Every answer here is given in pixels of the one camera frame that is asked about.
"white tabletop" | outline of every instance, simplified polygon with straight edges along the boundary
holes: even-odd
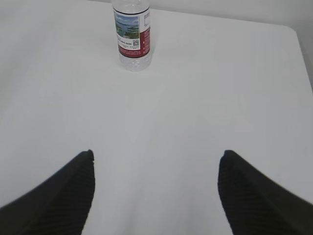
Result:
[[[112,8],[0,4],[0,205],[95,154],[84,235],[230,235],[232,149],[313,202],[313,99],[287,27],[152,10],[153,60],[118,63]]]

